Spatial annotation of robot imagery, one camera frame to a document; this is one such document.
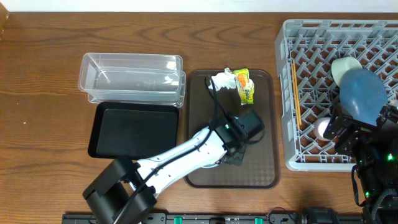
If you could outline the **large dark blue bowl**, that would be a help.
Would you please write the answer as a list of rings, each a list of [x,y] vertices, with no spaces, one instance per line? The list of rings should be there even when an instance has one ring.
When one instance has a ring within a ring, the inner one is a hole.
[[[376,126],[382,107],[387,104],[382,80],[363,68],[348,70],[340,83],[340,103],[355,120]]]

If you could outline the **yellow green snack wrapper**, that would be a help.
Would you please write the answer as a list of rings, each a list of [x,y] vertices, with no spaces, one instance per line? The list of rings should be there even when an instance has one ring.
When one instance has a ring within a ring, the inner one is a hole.
[[[242,105],[252,105],[254,103],[254,82],[249,77],[249,70],[242,68],[233,70],[236,76],[236,86]]]

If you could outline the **wooden chopstick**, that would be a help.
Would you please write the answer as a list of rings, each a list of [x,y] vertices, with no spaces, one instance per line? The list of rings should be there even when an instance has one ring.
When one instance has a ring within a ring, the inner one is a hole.
[[[296,105],[296,115],[297,115],[297,120],[298,120],[298,128],[300,129],[300,127],[302,125],[302,119],[301,119],[299,89],[298,89],[298,82],[297,82],[297,71],[296,71],[296,66],[295,66],[295,60],[293,60],[292,70],[293,70],[294,85],[295,85],[295,100],[296,100],[296,104],[297,104]]]
[[[295,100],[295,85],[294,85],[294,77],[293,77],[293,70],[292,70],[292,82],[293,82],[293,91],[294,91],[294,100]],[[297,115],[296,115],[296,122],[297,122],[297,130],[299,130],[299,123],[297,120]]]

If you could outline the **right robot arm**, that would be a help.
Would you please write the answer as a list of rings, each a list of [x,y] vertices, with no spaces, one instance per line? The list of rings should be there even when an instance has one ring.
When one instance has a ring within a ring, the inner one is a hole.
[[[365,223],[397,223],[397,108],[385,104],[371,125],[347,115],[337,103],[323,137],[352,157],[354,202]]]

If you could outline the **white tissue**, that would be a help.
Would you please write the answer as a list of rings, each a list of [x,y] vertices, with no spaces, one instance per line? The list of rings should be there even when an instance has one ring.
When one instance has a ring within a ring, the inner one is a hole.
[[[209,89],[219,91],[222,88],[236,89],[236,75],[229,68],[225,68],[223,72],[217,73],[211,77],[214,85],[210,84]]]

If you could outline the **white pink paper cup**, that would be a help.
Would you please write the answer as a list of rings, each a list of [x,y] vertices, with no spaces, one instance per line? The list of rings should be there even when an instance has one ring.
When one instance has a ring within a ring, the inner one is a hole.
[[[326,139],[323,137],[323,134],[330,122],[330,117],[323,117],[323,118],[319,118],[314,122],[314,129],[313,129],[313,133],[314,135],[317,137],[317,139],[321,140],[321,141],[329,141],[329,139]]]

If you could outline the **small mint green bowl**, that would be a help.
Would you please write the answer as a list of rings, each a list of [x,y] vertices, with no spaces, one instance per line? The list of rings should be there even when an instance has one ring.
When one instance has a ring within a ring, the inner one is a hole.
[[[344,74],[351,69],[360,69],[362,65],[354,57],[336,59],[331,64],[331,74],[338,87],[341,85]]]

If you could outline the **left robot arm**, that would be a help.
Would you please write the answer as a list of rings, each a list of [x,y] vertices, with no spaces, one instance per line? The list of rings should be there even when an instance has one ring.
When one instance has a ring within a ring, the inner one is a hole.
[[[245,144],[242,125],[204,128],[189,141],[136,162],[115,159],[85,189],[83,198],[98,223],[139,223],[154,208],[157,197],[187,174],[212,166]]]

